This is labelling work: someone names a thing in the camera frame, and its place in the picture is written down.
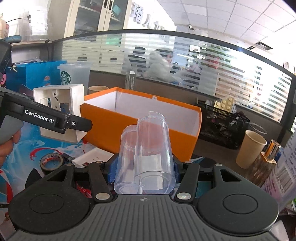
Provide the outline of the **left hand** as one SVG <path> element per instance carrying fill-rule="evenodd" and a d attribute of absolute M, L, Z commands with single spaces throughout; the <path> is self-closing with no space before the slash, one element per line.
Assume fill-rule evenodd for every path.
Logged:
<path fill-rule="evenodd" d="M 0 167 L 3 166 L 6 157 L 13 151 L 14 144 L 17 144 L 21 138 L 21 130 L 17 131 L 7 142 L 0 145 Z"/>

